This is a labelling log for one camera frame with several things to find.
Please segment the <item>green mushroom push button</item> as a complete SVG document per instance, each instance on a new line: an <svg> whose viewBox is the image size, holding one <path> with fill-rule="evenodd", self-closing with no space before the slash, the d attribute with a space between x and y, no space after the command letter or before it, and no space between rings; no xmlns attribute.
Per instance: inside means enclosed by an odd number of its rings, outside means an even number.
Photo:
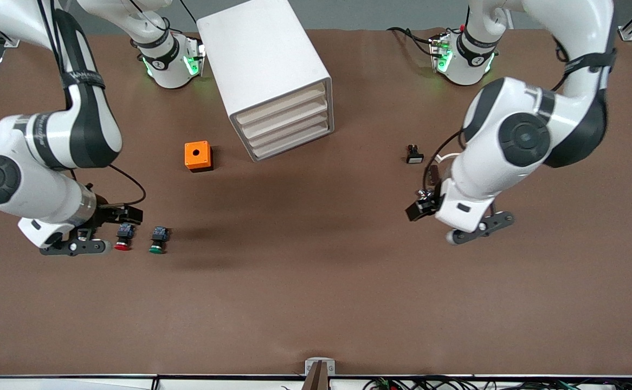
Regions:
<svg viewBox="0 0 632 390"><path fill-rule="evenodd" d="M166 243L169 240L170 230L164 226L156 226L152 230L149 252L151 254L162 255L166 252Z"/></svg>

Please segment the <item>white plastic drawer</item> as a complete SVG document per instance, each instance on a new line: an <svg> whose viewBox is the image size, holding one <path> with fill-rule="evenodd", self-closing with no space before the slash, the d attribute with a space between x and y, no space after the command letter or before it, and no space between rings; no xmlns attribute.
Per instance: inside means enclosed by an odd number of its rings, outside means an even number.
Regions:
<svg viewBox="0 0 632 390"><path fill-rule="evenodd" d="M247 125L262 119L267 119L273 114L282 113L287 109L294 108L311 99L322 97L325 92L325 84L323 82L318 82L313 86L299 89L296 92L290 93L284 97L262 104L256 108L249 109L244 113L237 113L236 121L240 125Z"/></svg>
<svg viewBox="0 0 632 390"><path fill-rule="evenodd" d="M299 120L295 123L292 123L291 125L288 126L284 126L282 128L279 128L278 130L272 131L270 133L267 133L267 135L272 134L274 132L280 131L280 130L289 130L289 129L295 129L295 128L299 128L299 127L304 127L304 126L308 126L308 125L313 125L316 124L318 122L322 122L322 121L327 121L328 119L328 112L325 111L323 113L319 113L319 114L313 114L311 116L309 116L309 118L305 118L302 120ZM248 139L247 137L247 141L253 141L253 140L261 140L261 138L264 138L267 135L263 135L263 136L257 136L257 138L253 138L253 139Z"/></svg>
<svg viewBox="0 0 632 390"><path fill-rule="evenodd" d="M254 156L254 160L258 161L271 158L301 144L316 140L328 135L330 132L331 129L326 121L322 121L313 125L274 132L264 136L261 140L250 141L248 146Z"/></svg>
<svg viewBox="0 0 632 390"><path fill-rule="evenodd" d="M269 114L266 118L241 124L240 129L248 139L267 135L272 131L284 126L291 125L299 120L309 118L313 114L327 111L328 104L324 97L311 99L305 103L298 104L293 108L283 109L275 114Z"/></svg>

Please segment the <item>red mushroom push button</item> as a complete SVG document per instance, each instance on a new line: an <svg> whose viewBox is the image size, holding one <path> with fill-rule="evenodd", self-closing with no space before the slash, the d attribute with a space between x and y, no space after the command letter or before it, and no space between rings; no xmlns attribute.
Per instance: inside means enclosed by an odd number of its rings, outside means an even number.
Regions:
<svg viewBox="0 0 632 390"><path fill-rule="evenodd" d="M128 251L132 249L131 242L135 235L135 225L133 224L120 224L116 232L116 242L114 249Z"/></svg>

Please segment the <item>white drawer cabinet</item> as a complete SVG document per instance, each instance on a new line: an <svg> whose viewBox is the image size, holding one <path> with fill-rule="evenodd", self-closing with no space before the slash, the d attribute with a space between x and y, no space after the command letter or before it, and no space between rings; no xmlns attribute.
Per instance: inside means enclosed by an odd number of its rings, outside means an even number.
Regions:
<svg viewBox="0 0 632 390"><path fill-rule="evenodd" d="M196 25L227 116L254 162L269 158L254 160L236 114L318 82L326 87L320 98L327 101L333 133L331 76L288 0L248 0Z"/></svg>

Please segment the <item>orange box with hole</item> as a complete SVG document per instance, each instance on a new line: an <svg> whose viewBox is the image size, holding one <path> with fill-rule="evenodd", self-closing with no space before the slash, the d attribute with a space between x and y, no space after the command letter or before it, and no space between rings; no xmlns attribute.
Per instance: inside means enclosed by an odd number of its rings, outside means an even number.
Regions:
<svg viewBox="0 0 632 390"><path fill-rule="evenodd" d="M214 170L214 149L210 143L206 140L185 143L184 165L193 173Z"/></svg>

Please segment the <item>brown table mat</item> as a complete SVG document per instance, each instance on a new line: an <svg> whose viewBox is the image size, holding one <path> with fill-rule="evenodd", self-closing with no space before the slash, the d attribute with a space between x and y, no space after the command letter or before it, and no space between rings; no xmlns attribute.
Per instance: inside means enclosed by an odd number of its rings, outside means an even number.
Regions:
<svg viewBox="0 0 632 390"><path fill-rule="evenodd" d="M632 375L632 43L618 42L609 129L585 160L502 193L515 224L460 246L409 222L423 166L479 87L396 33L311 30L335 131L254 163L205 69L158 87L122 35L88 38L147 190L132 250L44 256L0 212L1 374ZM184 144L206 140L214 170ZM170 230L165 254L152 230Z"/></svg>

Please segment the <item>white table edge rail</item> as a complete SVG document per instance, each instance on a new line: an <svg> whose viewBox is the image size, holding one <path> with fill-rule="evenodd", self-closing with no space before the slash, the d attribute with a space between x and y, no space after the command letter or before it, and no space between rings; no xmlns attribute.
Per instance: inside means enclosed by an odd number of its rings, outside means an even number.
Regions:
<svg viewBox="0 0 632 390"><path fill-rule="evenodd" d="M304 374L0 375L0 390L301 390ZM336 374L330 390L632 390L632 375Z"/></svg>

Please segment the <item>grey metal mounting bracket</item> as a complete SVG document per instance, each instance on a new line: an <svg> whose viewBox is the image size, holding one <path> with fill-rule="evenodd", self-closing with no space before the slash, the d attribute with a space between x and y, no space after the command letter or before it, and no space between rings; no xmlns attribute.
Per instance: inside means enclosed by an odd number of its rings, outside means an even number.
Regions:
<svg viewBox="0 0 632 390"><path fill-rule="evenodd" d="M329 357L310 357L304 361L304 376L309 375L309 371L314 365L321 361L323 363L323 371L327 376L334 376L336 374L336 361Z"/></svg>

